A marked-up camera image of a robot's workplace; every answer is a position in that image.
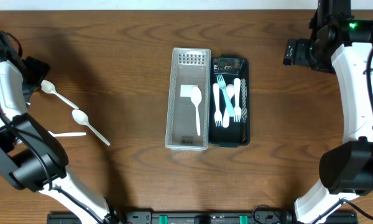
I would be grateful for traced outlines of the white plastic fork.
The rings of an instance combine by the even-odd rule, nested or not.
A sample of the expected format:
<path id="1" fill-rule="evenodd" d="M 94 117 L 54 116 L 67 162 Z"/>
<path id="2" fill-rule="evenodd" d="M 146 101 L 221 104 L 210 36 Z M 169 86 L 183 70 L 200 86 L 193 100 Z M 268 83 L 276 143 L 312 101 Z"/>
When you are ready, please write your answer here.
<path id="1" fill-rule="evenodd" d="M 241 90 L 241 80 L 239 78 L 234 79 L 234 102 L 235 102 L 235 107 L 234 107 L 234 121 L 236 123 L 239 123 L 241 121 L 241 107 L 239 106 L 239 100 L 240 100 L 240 90 Z"/>
<path id="2" fill-rule="evenodd" d="M 233 117 L 235 115 L 235 112 L 234 112 L 234 108 L 232 106 L 231 100 L 228 97 L 228 93 L 226 91 L 226 82 L 224 81 L 224 78 L 223 78 L 222 75 L 217 75 L 216 79 L 217 79 L 217 83 L 219 85 L 219 88 L 223 92 L 224 102 L 226 104 L 228 114 L 229 114 L 230 117 Z"/>
<path id="3" fill-rule="evenodd" d="M 217 83 L 213 84 L 213 96 L 214 96 L 214 106 L 215 106 L 215 112 L 214 112 L 214 122 L 216 127 L 222 126 L 222 113 L 219 108 L 219 85 Z"/>

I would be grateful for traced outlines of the white plastic spoon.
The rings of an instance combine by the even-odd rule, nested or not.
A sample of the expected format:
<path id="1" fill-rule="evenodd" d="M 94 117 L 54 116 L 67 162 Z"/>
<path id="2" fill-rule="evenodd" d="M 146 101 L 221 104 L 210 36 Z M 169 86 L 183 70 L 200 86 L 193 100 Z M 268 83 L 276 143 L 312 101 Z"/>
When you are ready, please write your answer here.
<path id="1" fill-rule="evenodd" d="M 110 146 L 111 143 L 99 132 L 97 131 L 92 125 L 90 125 L 88 115 L 79 109 L 74 109 L 71 112 L 73 119 L 80 125 L 88 127 L 105 145 Z"/>
<path id="2" fill-rule="evenodd" d="M 42 80 L 41 82 L 41 89 L 43 92 L 47 94 L 54 94 L 55 96 L 59 97 L 63 102 L 65 102 L 67 105 L 71 106 L 73 109 L 78 110 L 79 107 L 72 103 L 70 100 L 59 94 L 55 88 L 55 85 L 47 80 Z"/>
<path id="3" fill-rule="evenodd" d="M 200 124 L 200 114 L 199 105 L 202 101 L 201 90 L 198 86 L 194 86 L 191 90 L 191 102 L 195 106 L 195 119 L 196 119 L 196 133 L 198 136 L 201 135 L 201 124 Z"/>
<path id="4" fill-rule="evenodd" d="M 234 85 L 228 84 L 226 87 L 226 92 L 227 92 L 229 99 L 231 100 L 232 97 L 234 96 Z M 229 120 L 230 120 L 229 112 L 228 112 L 228 109 L 225 108 L 224 115 L 223 115 L 223 127 L 224 128 L 229 127 Z"/>
<path id="5" fill-rule="evenodd" d="M 48 131 L 48 133 L 55 138 L 86 136 L 86 132 L 53 133 L 51 131 Z"/>

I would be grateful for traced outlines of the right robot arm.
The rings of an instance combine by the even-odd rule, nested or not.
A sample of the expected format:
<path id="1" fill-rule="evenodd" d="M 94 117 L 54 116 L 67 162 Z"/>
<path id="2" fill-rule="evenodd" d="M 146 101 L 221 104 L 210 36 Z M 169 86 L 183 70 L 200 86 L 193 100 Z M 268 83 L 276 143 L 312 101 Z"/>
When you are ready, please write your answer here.
<path id="1" fill-rule="evenodd" d="M 309 38 L 288 41 L 283 64 L 336 75 L 343 140 L 322 155 L 319 180 L 286 220 L 341 223 L 338 208 L 373 192 L 373 21 L 356 19 L 349 1 L 320 0 L 309 27 Z"/>

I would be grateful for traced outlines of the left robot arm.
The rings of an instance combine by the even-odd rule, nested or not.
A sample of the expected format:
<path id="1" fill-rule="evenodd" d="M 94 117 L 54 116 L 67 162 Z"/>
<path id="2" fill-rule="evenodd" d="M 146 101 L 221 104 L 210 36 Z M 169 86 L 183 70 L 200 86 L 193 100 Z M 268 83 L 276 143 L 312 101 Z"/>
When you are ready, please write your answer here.
<path id="1" fill-rule="evenodd" d="M 72 173 L 62 145 L 28 113 L 50 65 L 24 58 L 16 40 L 0 30 L 0 175 L 15 189 L 53 198 L 81 223 L 119 223 L 107 199 Z"/>

